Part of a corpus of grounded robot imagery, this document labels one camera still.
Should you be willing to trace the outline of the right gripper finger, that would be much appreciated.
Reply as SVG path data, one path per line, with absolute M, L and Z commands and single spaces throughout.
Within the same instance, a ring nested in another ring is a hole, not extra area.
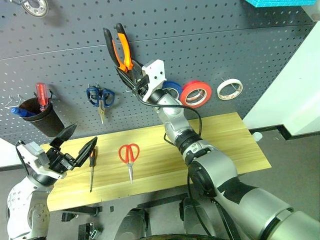
M 115 70 L 117 71 L 117 74 L 119 75 L 122 82 L 128 87 L 128 88 L 135 88 L 137 83 L 135 77 L 131 73 L 127 73 L 120 69 L 119 67 L 115 66 Z
M 143 71 L 142 71 L 143 65 L 141 65 L 138 61 L 135 61 L 134 59 L 132 59 L 131 61 L 133 64 L 131 74 L 133 76 L 133 79 L 137 81 L 143 77 Z

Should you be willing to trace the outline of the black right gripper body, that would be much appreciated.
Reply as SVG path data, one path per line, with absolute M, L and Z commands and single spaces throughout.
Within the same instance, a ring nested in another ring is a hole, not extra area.
M 135 93 L 138 95 L 145 95 L 149 89 L 148 84 L 150 83 L 149 76 L 146 74 L 136 83 Z

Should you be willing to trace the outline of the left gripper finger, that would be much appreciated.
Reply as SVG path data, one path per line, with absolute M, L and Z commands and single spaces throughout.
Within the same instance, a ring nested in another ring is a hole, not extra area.
M 90 157 L 91 153 L 93 152 L 96 144 L 97 144 L 98 137 L 95 136 L 92 140 L 87 142 L 82 149 L 79 151 L 77 158 L 73 162 L 73 167 L 81 167 L 84 162 Z
M 60 148 L 60 146 L 68 141 L 70 137 L 73 135 L 77 128 L 77 124 L 74 123 L 69 125 L 68 127 L 64 128 L 49 144 L 53 148 Z

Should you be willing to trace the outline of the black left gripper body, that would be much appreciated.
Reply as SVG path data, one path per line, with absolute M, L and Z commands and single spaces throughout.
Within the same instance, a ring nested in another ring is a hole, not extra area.
M 68 153 L 63 154 L 59 150 L 51 147 L 47 152 L 46 156 L 49 160 L 49 169 L 59 173 L 64 174 L 67 171 L 72 171 L 74 166 L 74 158 Z

